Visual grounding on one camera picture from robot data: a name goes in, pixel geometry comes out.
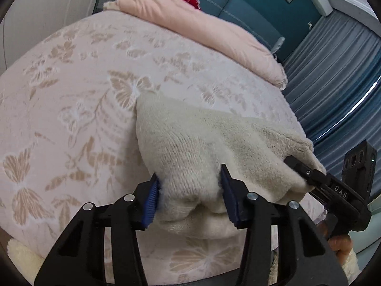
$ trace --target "silver bolt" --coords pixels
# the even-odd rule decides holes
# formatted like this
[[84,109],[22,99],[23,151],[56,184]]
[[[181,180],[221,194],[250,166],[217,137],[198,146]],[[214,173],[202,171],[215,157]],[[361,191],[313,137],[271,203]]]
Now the silver bolt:
[[300,205],[296,201],[290,201],[288,206],[291,207],[292,209],[297,209],[297,208],[299,208]]
[[131,202],[135,200],[135,196],[133,194],[126,194],[123,199],[126,202]]
[[256,200],[256,199],[258,199],[258,195],[256,193],[248,193],[247,198],[249,200]]
[[87,203],[85,203],[85,204],[83,205],[83,209],[84,209],[85,211],[90,211],[93,207],[94,207],[94,205],[93,205],[92,203],[90,203],[90,202],[87,202]]

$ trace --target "pink comforter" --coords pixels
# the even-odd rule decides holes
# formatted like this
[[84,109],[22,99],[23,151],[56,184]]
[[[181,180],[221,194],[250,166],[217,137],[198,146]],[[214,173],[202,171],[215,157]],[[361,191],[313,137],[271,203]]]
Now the pink comforter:
[[241,27],[208,15],[183,0],[116,0],[104,9],[120,10],[215,49],[280,89],[287,84],[281,64]]

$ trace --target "headboard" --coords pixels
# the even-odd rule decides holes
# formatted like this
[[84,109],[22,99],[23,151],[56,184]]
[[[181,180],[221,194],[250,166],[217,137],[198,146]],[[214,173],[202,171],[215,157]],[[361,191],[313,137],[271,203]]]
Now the headboard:
[[203,12],[241,26],[266,46],[273,54],[285,38],[244,0],[199,0]]

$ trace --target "mattress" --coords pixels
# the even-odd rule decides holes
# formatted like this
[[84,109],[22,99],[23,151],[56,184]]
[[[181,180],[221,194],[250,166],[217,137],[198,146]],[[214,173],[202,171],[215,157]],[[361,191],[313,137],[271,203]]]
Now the mattress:
[[[49,36],[0,77],[0,227],[45,257],[82,204],[113,203],[149,179],[135,131],[142,91],[304,134],[279,89],[241,65],[136,17],[101,12]],[[309,195],[302,206],[312,219],[323,212]],[[138,232],[148,283],[238,268],[244,236],[200,240],[152,224]],[[109,282],[111,259],[106,229]]]

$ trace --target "blue curtain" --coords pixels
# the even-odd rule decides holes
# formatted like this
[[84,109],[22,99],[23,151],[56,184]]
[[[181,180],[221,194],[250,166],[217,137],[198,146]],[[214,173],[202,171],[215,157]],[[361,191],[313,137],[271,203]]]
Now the blue curtain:
[[[284,68],[284,96],[330,173],[341,177],[344,154],[363,139],[381,148],[379,36],[334,11],[317,22]],[[381,190],[380,165],[372,194]]]

